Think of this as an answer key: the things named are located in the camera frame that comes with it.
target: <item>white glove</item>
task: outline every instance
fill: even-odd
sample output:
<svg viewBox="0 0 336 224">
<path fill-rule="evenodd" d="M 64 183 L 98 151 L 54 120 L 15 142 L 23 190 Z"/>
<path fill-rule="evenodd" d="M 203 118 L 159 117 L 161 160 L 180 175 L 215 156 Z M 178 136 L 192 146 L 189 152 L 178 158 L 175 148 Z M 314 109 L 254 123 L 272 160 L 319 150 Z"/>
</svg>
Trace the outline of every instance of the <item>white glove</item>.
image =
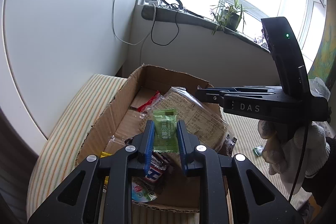
<svg viewBox="0 0 336 224">
<path fill-rule="evenodd" d="M 293 139 L 283 145 L 277 138 L 277 132 L 272 122 L 260 120 L 258 122 L 258 132 L 263 139 L 267 140 L 262 156 L 269 163 L 269 174 L 281 174 L 281 180 L 287 191 L 290 192 L 290 184 L 295 178 L 300 159 L 305 128 L 299 128 Z M 300 189 L 304 177 L 312 178 L 316 175 L 328 160 L 329 154 L 330 146 L 326 142 L 324 129 L 313 122 L 308 128 L 304 163 L 301 167 L 302 176 L 298 180 L 294 193 L 297 193 Z"/>
</svg>

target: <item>potted plant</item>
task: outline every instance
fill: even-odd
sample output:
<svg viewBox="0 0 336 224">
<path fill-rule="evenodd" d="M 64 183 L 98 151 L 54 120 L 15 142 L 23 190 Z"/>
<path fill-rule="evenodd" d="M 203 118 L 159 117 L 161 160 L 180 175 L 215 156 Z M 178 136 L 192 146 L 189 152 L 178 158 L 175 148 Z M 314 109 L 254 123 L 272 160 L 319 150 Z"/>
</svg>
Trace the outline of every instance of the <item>potted plant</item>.
<svg viewBox="0 0 336 224">
<path fill-rule="evenodd" d="M 236 31 L 241 19 L 243 19 L 244 29 L 244 24 L 246 23 L 244 20 L 245 11 L 246 9 L 243 8 L 239 0 L 234 0 L 233 5 L 226 4 L 225 0 L 220 1 L 219 5 L 211 9 L 211 14 L 214 16 L 214 20 L 217 23 L 212 34 L 214 35 L 219 27 Z"/>
</svg>

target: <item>window sill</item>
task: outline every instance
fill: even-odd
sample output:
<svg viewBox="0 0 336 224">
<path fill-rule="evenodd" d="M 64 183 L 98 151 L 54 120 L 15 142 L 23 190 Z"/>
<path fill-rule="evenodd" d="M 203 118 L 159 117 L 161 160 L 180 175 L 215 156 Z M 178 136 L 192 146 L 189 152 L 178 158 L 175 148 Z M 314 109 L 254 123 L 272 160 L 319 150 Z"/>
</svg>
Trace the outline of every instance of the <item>window sill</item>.
<svg viewBox="0 0 336 224">
<path fill-rule="evenodd" d="M 141 16 L 145 20 L 153 20 L 153 14 L 154 14 L 154 9 L 152 5 L 144 5 L 141 11 Z M 170 10 L 167 8 L 161 8 L 157 7 L 156 9 L 156 19 L 155 21 L 161 21 L 161 22 L 175 22 L 175 15 L 176 11 Z M 209 19 L 205 18 L 199 18 L 196 16 L 193 16 L 191 14 L 187 14 L 184 12 L 179 12 L 179 14 L 176 16 L 176 22 L 179 24 L 188 24 L 188 25 L 195 25 L 195 26 L 200 26 L 209 30 L 213 30 L 216 26 L 216 23 Z M 224 29 L 224 33 L 233 35 L 237 37 L 238 39 L 255 46 L 264 52 L 268 52 L 269 50 L 265 49 L 264 47 L 258 45 L 256 42 L 254 42 L 250 37 L 244 35 L 241 32 L 234 32 L 228 28 Z"/>
</svg>

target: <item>silver screw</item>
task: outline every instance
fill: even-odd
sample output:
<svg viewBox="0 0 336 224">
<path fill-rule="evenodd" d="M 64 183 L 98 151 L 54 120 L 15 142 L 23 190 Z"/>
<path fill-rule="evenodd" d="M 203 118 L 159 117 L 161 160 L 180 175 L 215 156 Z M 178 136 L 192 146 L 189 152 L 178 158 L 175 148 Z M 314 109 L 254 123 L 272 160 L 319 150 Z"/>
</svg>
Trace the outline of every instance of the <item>silver screw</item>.
<svg viewBox="0 0 336 224">
<path fill-rule="evenodd" d="M 96 159 L 97 159 L 97 156 L 96 156 L 96 155 L 89 155 L 89 156 L 86 157 L 86 160 L 87 160 L 88 162 L 93 162 L 93 161 L 95 161 Z"/>
<path fill-rule="evenodd" d="M 196 146 L 196 150 L 199 152 L 204 152 L 205 150 L 207 150 L 207 147 L 205 145 L 198 145 Z"/>
<path fill-rule="evenodd" d="M 128 145 L 127 147 L 125 147 L 125 150 L 127 152 L 133 152 L 135 150 L 135 146 L 134 145 Z"/>
<path fill-rule="evenodd" d="M 236 155 L 236 160 L 238 161 L 244 161 L 246 157 L 243 154 L 237 154 Z"/>
</svg>

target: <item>green candy packet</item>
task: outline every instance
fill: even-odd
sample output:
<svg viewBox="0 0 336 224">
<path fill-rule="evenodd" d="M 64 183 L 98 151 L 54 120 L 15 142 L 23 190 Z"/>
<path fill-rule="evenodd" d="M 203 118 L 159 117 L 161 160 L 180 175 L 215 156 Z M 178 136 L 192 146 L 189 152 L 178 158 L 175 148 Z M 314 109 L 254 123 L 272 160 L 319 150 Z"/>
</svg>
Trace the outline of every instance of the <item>green candy packet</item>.
<svg viewBox="0 0 336 224">
<path fill-rule="evenodd" d="M 160 109 L 153 111 L 155 124 L 154 152 L 179 152 L 176 136 L 176 110 Z"/>
</svg>

